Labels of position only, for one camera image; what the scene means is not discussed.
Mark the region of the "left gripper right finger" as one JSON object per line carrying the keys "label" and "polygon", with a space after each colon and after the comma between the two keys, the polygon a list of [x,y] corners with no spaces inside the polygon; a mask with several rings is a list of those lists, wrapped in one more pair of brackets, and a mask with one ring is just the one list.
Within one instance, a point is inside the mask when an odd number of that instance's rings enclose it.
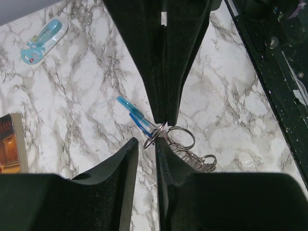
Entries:
{"label": "left gripper right finger", "polygon": [[162,231],[305,231],[308,202],[282,173],[200,173],[155,143]]}

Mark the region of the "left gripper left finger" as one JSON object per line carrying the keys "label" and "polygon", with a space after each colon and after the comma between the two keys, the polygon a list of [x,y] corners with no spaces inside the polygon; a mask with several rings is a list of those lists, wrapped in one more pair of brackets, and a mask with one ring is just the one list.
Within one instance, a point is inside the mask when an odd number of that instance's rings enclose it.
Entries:
{"label": "left gripper left finger", "polygon": [[138,156],[138,140],[132,138],[114,155],[72,179],[2,174],[1,230],[129,230]]}

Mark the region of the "metal keyring holder blue handle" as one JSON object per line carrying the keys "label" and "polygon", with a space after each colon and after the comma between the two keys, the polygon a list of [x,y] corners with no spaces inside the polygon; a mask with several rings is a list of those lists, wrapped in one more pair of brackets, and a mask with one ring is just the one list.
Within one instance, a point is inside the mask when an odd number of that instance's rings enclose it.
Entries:
{"label": "metal keyring holder blue handle", "polygon": [[[132,113],[134,116],[136,116],[140,123],[150,132],[150,136],[147,136],[143,133],[147,138],[143,145],[143,149],[147,149],[151,144],[154,145],[158,137],[163,137],[167,141],[168,145],[174,147],[175,153],[183,153],[183,156],[181,157],[182,160],[184,160],[195,170],[199,172],[209,173],[213,172],[216,169],[217,158],[214,155],[207,154],[202,157],[198,157],[195,153],[191,151],[191,149],[195,146],[196,142],[195,136],[191,131],[180,126],[172,126],[168,130],[165,130],[167,122],[164,122],[160,125],[155,125],[154,123],[150,122],[135,105],[133,105],[125,98],[118,96],[116,100],[122,106],[124,106],[129,111],[129,113]],[[175,130],[180,130],[189,134],[192,138],[192,144],[185,146],[173,140],[169,136],[169,133]]]}

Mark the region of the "blue key tag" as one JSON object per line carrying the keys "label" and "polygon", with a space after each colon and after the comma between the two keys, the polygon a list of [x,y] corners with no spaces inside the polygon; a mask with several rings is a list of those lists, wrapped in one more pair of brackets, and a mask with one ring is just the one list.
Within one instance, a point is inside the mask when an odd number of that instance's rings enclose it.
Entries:
{"label": "blue key tag", "polygon": [[140,121],[137,119],[136,116],[134,116],[132,113],[129,113],[129,116],[132,118],[132,120],[135,122],[137,127],[147,136],[150,136],[150,132],[140,123]]}

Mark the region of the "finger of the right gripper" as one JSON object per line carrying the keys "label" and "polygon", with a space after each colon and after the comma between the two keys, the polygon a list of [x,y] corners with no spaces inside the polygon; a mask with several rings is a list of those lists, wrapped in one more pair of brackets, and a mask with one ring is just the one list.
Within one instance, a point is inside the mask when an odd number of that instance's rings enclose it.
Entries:
{"label": "finger of the right gripper", "polygon": [[104,4],[142,77],[154,121],[165,122],[162,1],[105,0]]}
{"label": "finger of the right gripper", "polygon": [[168,0],[165,45],[165,100],[168,125],[177,123],[187,65],[205,18],[210,0]]}

